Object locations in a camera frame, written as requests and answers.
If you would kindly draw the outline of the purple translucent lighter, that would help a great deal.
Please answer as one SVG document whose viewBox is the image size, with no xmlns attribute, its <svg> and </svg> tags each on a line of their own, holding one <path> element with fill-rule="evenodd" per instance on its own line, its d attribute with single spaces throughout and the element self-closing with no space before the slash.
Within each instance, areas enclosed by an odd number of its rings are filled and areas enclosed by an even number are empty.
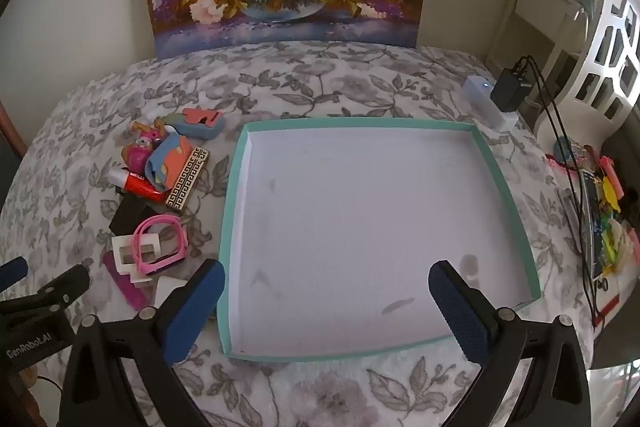
<svg viewBox="0 0 640 427">
<path fill-rule="evenodd" d="M 127 275 L 118 273 L 114 255 L 111 251 L 107 251 L 102 255 L 102 263 L 107 269 L 108 274 L 111 275 L 111 278 L 122 294 L 122 297 L 125 298 L 128 305 L 134 309 L 134 311 L 139 312 L 149 304 L 149 301 L 142 293 L 142 290 L 134 286 Z"/>
</svg>

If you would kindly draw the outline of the white charger cube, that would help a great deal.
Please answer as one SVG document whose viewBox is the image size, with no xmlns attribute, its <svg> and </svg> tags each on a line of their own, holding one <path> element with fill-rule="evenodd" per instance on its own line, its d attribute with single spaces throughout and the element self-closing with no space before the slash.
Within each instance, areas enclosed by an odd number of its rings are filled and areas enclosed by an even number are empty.
<svg viewBox="0 0 640 427">
<path fill-rule="evenodd" d="M 130 282 L 137 286 L 152 282 L 151 275 L 145 275 L 137 268 L 132 253 L 131 235 L 113 236 L 112 251 L 115 270 L 119 275 L 129 277 Z M 143 234 L 140 241 L 140 254 L 144 262 L 151 262 L 160 257 L 160 236 L 156 233 Z"/>
</svg>

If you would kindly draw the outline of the pink smart watch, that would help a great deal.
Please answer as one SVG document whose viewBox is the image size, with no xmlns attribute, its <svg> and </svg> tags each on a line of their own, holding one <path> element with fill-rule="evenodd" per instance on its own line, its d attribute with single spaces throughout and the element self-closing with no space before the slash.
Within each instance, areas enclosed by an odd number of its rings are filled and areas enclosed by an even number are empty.
<svg viewBox="0 0 640 427">
<path fill-rule="evenodd" d="M 137 226 L 131 237 L 131 256 L 137 272 L 152 277 L 186 260 L 186 246 L 181 220 L 164 213 Z"/>
</svg>

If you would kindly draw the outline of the black charger block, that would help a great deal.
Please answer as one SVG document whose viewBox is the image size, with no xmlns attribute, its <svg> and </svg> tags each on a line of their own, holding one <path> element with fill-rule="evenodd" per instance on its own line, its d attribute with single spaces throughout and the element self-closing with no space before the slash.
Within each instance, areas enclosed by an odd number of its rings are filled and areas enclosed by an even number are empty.
<svg viewBox="0 0 640 427">
<path fill-rule="evenodd" d="M 126 194 L 108 228 L 115 236 L 131 235 L 143 221 L 156 215 L 157 212 L 143 199 L 134 194 Z"/>
</svg>

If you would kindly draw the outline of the red white glue bottle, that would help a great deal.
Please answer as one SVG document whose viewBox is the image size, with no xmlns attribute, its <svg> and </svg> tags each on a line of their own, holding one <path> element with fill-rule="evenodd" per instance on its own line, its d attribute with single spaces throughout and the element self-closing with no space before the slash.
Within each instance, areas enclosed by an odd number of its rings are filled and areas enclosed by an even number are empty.
<svg viewBox="0 0 640 427">
<path fill-rule="evenodd" d="M 140 174 L 127 169 L 112 168 L 107 173 L 107 180 L 111 184 L 130 194 L 163 204 L 168 197 L 168 192 L 158 191 L 154 185 Z"/>
</svg>

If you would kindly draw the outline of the pink doll figure toy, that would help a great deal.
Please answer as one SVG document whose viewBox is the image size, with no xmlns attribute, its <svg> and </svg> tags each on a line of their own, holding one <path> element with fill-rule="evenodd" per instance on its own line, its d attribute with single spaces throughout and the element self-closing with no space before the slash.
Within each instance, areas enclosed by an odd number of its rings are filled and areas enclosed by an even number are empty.
<svg viewBox="0 0 640 427">
<path fill-rule="evenodd" d="M 166 139 L 168 131 L 162 118 L 156 118 L 153 124 L 134 121 L 131 130 L 137 132 L 137 138 L 122 148 L 122 160 L 129 171 L 142 174 L 146 162 L 160 143 Z"/>
</svg>

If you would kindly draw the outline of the orange blue toy knife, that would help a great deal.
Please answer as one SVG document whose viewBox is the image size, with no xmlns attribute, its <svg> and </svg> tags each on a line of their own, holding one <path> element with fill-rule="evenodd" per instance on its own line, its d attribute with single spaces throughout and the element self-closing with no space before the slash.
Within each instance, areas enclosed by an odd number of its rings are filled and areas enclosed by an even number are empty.
<svg viewBox="0 0 640 427">
<path fill-rule="evenodd" d="M 179 133 L 169 133 L 146 161 L 145 178 L 159 192 L 170 191 L 191 156 L 193 145 Z"/>
</svg>

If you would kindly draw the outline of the colourful stationery pile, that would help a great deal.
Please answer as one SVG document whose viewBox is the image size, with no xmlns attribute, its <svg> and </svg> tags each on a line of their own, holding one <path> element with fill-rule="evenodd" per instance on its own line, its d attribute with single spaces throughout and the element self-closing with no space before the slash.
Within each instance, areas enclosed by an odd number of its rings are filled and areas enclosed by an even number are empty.
<svg viewBox="0 0 640 427">
<path fill-rule="evenodd" d="M 549 155 L 566 176 L 558 191 L 598 332 L 613 321 L 639 283 L 639 233 L 625 205 L 632 195 L 617 176 L 613 159 L 563 135 Z"/>
</svg>

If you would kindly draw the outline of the greek pattern lighter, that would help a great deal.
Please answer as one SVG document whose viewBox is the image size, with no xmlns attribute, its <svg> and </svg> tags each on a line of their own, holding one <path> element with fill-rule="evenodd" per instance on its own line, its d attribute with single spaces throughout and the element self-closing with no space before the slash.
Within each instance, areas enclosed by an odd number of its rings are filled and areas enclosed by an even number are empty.
<svg viewBox="0 0 640 427">
<path fill-rule="evenodd" d="M 182 213 L 186 208 L 186 202 L 198 183 L 198 177 L 203 171 L 209 158 L 209 151 L 203 147 L 195 147 L 189 159 L 184 164 L 178 179 L 171 189 L 165 206 L 175 212 Z"/>
</svg>

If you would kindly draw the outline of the pink blue green toy knife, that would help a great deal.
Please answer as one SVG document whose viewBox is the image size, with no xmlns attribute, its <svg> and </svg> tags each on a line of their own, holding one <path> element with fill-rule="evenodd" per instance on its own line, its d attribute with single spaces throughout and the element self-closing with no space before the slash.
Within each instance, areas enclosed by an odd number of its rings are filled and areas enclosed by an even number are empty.
<svg viewBox="0 0 640 427">
<path fill-rule="evenodd" d="M 191 139 L 213 140 L 224 129 L 224 114 L 215 109 L 184 108 L 162 118 L 163 124 Z"/>
</svg>

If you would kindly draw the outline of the teal white shallow box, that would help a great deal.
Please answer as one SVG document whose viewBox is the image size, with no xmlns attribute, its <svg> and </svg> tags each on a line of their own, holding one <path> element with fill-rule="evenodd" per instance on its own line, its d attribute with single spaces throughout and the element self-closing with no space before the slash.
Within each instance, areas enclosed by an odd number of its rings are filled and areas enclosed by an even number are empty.
<svg viewBox="0 0 640 427">
<path fill-rule="evenodd" d="M 541 295 L 484 136 L 446 120 L 247 124 L 219 259 L 221 347 L 243 360 L 363 357 L 448 336 L 427 289 L 440 260 L 494 305 L 520 309 Z"/>
</svg>

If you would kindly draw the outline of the white power strip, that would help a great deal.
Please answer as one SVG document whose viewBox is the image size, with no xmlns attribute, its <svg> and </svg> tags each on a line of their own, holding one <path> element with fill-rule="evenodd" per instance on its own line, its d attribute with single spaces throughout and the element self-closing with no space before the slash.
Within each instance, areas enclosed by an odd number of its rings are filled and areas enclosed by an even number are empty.
<svg viewBox="0 0 640 427">
<path fill-rule="evenodd" d="M 485 77 L 472 75 L 468 76 L 463 83 L 463 92 L 474 106 L 488 127 L 505 132 L 512 130 L 518 123 L 518 114 L 515 112 L 504 113 L 491 100 L 490 95 L 494 85 Z"/>
</svg>

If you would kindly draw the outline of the black plugged power adapter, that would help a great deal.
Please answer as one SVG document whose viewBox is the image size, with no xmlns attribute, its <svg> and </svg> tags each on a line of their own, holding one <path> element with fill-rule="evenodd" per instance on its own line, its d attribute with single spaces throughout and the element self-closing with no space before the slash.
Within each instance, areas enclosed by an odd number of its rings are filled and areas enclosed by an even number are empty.
<svg viewBox="0 0 640 427">
<path fill-rule="evenodd" d="M 532 89 L 533 83 L 527 77 L 525 66 L 506 68 L 491 90 L 490 99 L 502 113 L 512 113 L 518 109 Z"/>
</svg>

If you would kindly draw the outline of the white shelf furniture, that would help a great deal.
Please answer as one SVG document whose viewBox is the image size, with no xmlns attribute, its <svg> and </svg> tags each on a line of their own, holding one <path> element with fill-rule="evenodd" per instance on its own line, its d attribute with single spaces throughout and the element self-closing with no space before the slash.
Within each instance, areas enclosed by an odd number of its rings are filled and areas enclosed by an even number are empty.
<svg viewBox="0 0 640 427">
<path fill-rule="evenodd" d="M 589 29 L 588 14 L 575 0 L 508 0 L 485 64 L 499 76 L 530 55 L 558 94 L 589 44 Z"/>
</svg>

